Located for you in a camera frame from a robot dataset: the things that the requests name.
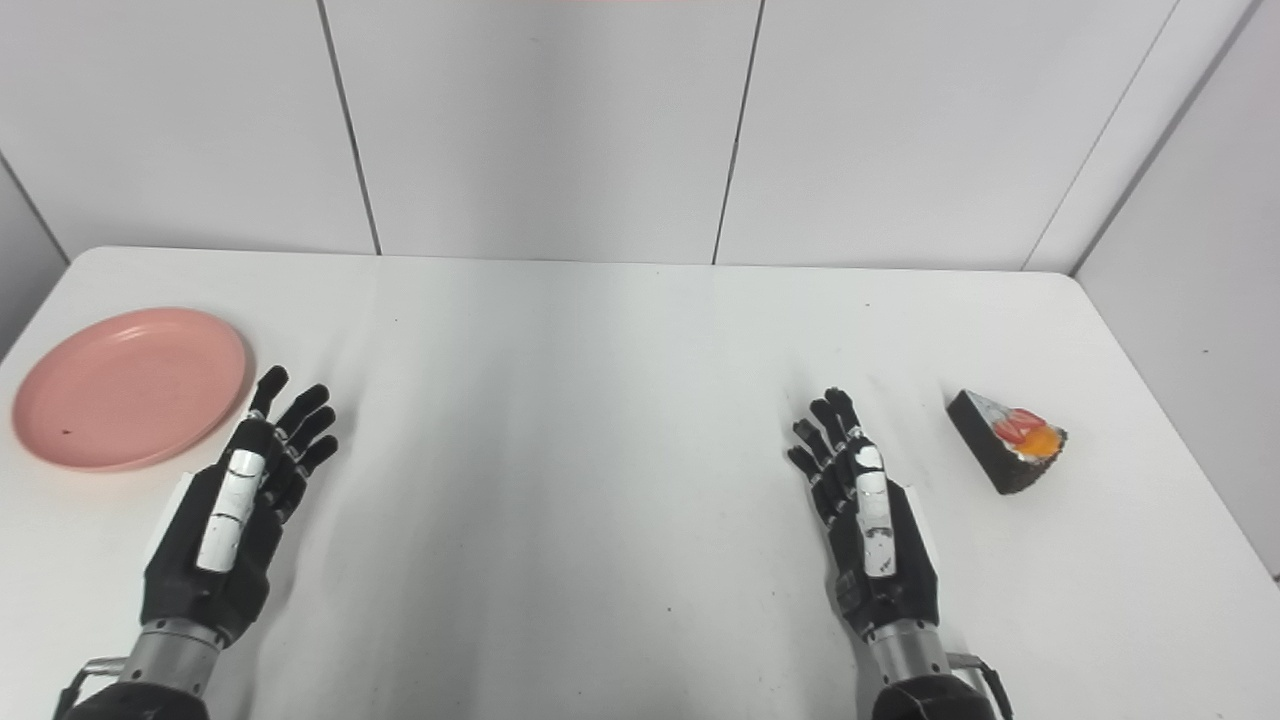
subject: silver cylindrical wrist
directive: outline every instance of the silver cylindrical wrist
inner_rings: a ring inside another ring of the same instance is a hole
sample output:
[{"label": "silver cylindrical wrist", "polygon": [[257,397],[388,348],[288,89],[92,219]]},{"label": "silver cylindrical wrist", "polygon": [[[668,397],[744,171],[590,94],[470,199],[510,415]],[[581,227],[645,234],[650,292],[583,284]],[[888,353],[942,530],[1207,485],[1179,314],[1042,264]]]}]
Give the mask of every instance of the silver cylindrical wrist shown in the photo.
[{"label": "silver cylindrical wrist", "polygon": [[950,673],[938,628],[923,620],[897,620],[867,635],[886,684]]},{"label": "silver cylindrical wrist", "polygon": [[168,618],[142,626],[120,673],[122,683],[151,683],[200,697],[214,674],[221,643],[204,625]]}]

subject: red topping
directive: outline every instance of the red topping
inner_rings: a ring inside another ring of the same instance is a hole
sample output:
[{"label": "red topping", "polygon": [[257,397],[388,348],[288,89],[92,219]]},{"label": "red topping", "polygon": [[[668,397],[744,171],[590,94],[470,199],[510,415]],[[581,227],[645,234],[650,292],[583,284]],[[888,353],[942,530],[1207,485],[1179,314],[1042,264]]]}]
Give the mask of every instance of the red topping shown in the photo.
[{"label": "red topping", "polygon": [[1032,428],[1042,428],[1047,424],[1039,415],[1032,413],[1030,410],[1023,410],[1021,407],[1015,407],[1009,411],[1009,421],[1027,430]]},{"label": "red topping", "polygon": [[992,427],[992,429],[996,430],[1000,439],[1007,442],[1009,445],[1018,445],[1027,439],[1027,430],[1019,428],[1009,420],[1000,420]]}]

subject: robotic hand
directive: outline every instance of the robotic hand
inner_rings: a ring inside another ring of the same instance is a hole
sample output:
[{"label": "robotic hand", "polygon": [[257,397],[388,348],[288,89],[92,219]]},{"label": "robotic hand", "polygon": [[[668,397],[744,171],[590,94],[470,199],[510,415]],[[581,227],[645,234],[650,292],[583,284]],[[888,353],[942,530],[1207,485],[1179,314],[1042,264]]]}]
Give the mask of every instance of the robotic hand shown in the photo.
[{"label": "robotic hand", "polygon": [[951,674],[979,669],[1001,714],[1012,717],[998,675],[974,656],[951,655],[938,639],[938,578],[906,493],[884,474],[879,450],[864,433],[854,404],[838,388],[809,405],[792,429],[808,446],[787,456],[809,479],[836,560],[836,600],[868,643],[884,688],[873,720],[992,720],[991,703]]},{"label": "robotic hand", "polygon": [[[307,479],[338,450],[334,411],[314,386],[274,424],[271,401],[288,373],[274,366],[218,462],[196,473],[147,564],[142,633],[128,659],[91,660],[59,697],[54,720],[205,720],[201,692],[218,653],[257,620],[266,568]],[[74,705],[87,675],[119,679]]]}]

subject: pink plate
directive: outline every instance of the pink plate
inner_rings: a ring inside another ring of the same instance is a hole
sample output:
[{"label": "pink plate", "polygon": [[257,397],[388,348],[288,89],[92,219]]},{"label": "pink plate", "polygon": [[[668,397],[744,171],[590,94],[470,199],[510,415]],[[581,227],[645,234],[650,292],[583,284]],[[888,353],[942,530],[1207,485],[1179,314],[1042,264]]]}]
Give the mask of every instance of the pink plate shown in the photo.
[{"label": "pink plate", "polygon": [[64,340],[13,402],[18,439],[76,470],[127,470],[187,450],[236,405],[248,360],[236,329],[183,307],[108,318]]}]

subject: toy cake slice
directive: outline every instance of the toy cake slice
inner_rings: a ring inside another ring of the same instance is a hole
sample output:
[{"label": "toy cake slice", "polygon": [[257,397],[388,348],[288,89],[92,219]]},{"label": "toy cake slice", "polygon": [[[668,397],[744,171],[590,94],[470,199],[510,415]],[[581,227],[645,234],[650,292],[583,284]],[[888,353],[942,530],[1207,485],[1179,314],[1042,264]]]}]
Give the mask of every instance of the toy cake slice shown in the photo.
[{"label": "toy cake slice", "polygon": [[1066,430],[1030,410],[1010,409],[968,389],[951,401],[947,415],[1001,495],[1030,487],[1066,445]]}]

